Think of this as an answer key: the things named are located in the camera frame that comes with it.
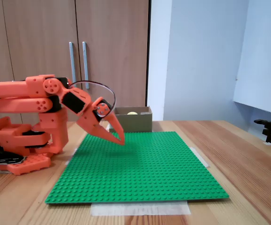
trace black cable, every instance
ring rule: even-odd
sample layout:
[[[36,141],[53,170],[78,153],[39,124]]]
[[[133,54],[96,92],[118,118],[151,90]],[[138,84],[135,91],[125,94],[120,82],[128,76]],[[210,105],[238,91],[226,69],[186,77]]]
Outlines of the black cable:
[[[112,89],[110,89],[109,87],[107,87],[106,85],[104,85],[104,84],[102,84],[102,83],[95,82],[95,81],[76,81],[76,82],[72,83],[72,84],[69,86],[69,89],[70,89],[72,86],[74,86],[75,84],[78,84],[78,83],[93,83],[93,84],[100,85],[100,86],[102,86],[102,87],[104,87],[104,88],[107,88],[109,91],[112,92],[113,98],[114,98],[113,105],[112,105],[110,111],[108,112],[108,114],[110,114],[110,113],[114,110],[114,108],[115,108],[115,106],[116,106],[116,95],[115,95],[115,93],[114,93],[114,91],[113,91]]]

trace cabinet handle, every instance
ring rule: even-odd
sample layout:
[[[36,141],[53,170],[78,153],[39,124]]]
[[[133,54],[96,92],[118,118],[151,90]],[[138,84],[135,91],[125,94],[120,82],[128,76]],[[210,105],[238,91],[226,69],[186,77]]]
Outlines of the cabinet handle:
[[[89,80],[89,74],[88,74],[88,60],[87,60],[87,43],[83,41],[83,67],[84,67],[84,80]],[[85,83],[85,88],[89,89],[89,83]]]
[[[72,69],[72,82],[76,82],[76,75],[75,75],[75,64],[74,64],[74,54],[73,54],[73,43],[69,42],[70,48],[70,59],[71,59],[71,69]]]

